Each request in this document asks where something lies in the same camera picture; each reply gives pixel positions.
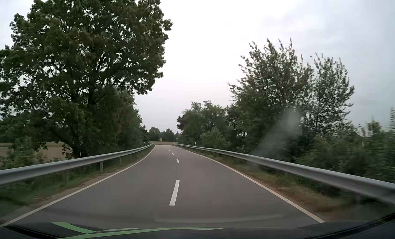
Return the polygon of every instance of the cloud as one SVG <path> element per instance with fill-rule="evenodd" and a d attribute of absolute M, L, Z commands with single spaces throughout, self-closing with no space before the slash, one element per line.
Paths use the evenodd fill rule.
<path fill-rule="evenodd" d="M 25 15 L 32 0 L 0 1 L 0 47 L 11 43 L 9 23 Z M 143 123 L 177 131 L 176 119 L 191 101 L 231 103 L 227 82 L 243 76 L 238 64 L 248 44 L 262 46 L 269 38 L 287 43 L 297 53 L 323 53 L 349 70 L 356 92 L 349 119 L 372 117 L 387 124 L 395 107 L 395 1 L 210 1 L 162 0 L 161 8 L 174 25 L 168 32 L 164 77 L 153 91 L 136 97 Z"/>

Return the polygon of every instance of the green foliage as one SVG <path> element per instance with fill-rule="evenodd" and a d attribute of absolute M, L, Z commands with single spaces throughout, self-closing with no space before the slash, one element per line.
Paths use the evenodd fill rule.
<path fill-rule="evenodd" d="M 354 86 L 349 86 L 347 70 L 339 59 L 319 57 L 314 60 L 315 78 L 305 99 L 304 124 L 314 134 L 332 134 L 347 127 L 345 117 L 349 114 L 346 103 L 354 94 Z"/>
<path fill-rule="evenodd" d="M 229 84 L 232 104 L 192 102 L 177 119 L 179 143 L 395 183 L 393 109 L 389 129 L 376 121 L 356 128 L 346 119 L 354 86 L 340 60 L 315 54 L 312 66 L 295 55 L 292 43 L 250 46 L 249 57 L 242 57 L 245 77 Z"/>
<path fill-rule="evenodd" d="M 192 102 L 192 107 L 179 116 L 177 127 L 183 132 L 178 139 L 179 143 L 193 145 L 195 142 L 200 145 L 200 135 L 211 132 L 213 128 L 227 135 L 230 127 L 227 121 L 226 109 L 220 105 L 214 105 L 210 100 L 201 103 Z"/>
<path fill-rule="evenodd" d="M 163 73 L 165 33 L 159 0 L 35 0 L 10 24 L 13 46 L 0 48 L 4 132 L 28 135 L 34 149 L 64 142 L 84 157 L 141 145 L 132 95 Z"/>
<path fill-rule="evenodd" d="M 314 148 L 298 163 L 395 183 L 395 110 L 388 130 L 372 121 L 360 131 L 317 136 Z"/>
<path fill-rule="evenodd" d="M 218 130 L 217 127 L 211 129 L 210 132 L 206 132 L 200 135 L 202 147 L 206 148 L 217 148 L 217 149 L 228 149 L 229 142 L 225 139 L 224 135 Z"/>
<path fill-rule="evenodd" d="M 161 131 L 158 128 L 152 127 L 149 129 L 149 139 L 150 141 L 159 141 L 161 138 Z"/>
<path fill-rule="evenodd" d="M 7 150 L 7 156 L 0 155 L 0 170 L 41 164 L 45 161 L 46 157 L 33 150 L 31 138 L 25 137 L 15 140 L 12 147 Z"/>
<path fill-rule="evenodd" d="M 164 132 L 162 132 L 161 138 L 164 142 L 176 142 L 174 132 L 170 129 L 166 129 Z"/>

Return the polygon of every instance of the dashed white center line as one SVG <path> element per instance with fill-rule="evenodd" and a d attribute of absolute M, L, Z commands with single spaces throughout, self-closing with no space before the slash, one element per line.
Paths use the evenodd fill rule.
<path fill-rule="evenodd" d="M 174 191 L 172 192 L 171 201 L 169 202 L 170 206 L 175 206 L 175 200 L 177 200 L 178 186 L 180 185 L 180 181 L 175 181 Z"/>

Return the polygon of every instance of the metal guardrail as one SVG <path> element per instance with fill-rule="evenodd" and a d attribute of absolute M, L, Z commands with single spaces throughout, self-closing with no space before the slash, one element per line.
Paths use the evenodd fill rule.
<path fill-rule="evenodd" d="M 354 193 L 364 195 L 370 198 L 375 198 L 384 202 L 395 204 L 394 183 L 221 149 L 203 148 L 182 144 L 174 145 L 210 151 L 218 154 L 240 158 L 257 164 L 269 166 L 271 168 L 279 169 L 291 174 L 299 175 L 301 177 L 312 179 L 314 181 L 321 182 L 323 184 L 327 184 L 333 187 L 352 191 Z"/>
<path fill-rule="evenodd" d="M 100 169 L 102 170 L 103 161 L 115 159 L 129 154 L 134 154 L 139 151 L 145 150 L 152 145 L 153 144 L 141 148 L 135 148 L 126 151 L 109 153 L 109 154 L 100 154 L 95 156 L 79 158 L 79 159 L 49 162 L 49 163 L 25 166 L 20 168 L 10 168 L 10 169 L 0 170 L 0 185 L 4 185 L 11 182 L 17 182 L 41 175 L 46 175 L 49 173 L 56 173 L 63 170 L 77 168 L 80 166 L 85 166 L 97 162 L 101 162 Z"/>

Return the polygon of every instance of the road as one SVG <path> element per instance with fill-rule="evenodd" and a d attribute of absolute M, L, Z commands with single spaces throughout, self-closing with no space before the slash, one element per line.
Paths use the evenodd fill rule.
<path fill-rule="evenodd" d="M 318 223 L 231 169 L 170 145 L 156 145 L 135 166 L 15 224 L 30 222 L 70 222 L 108 229 L 293 228 Z"/>

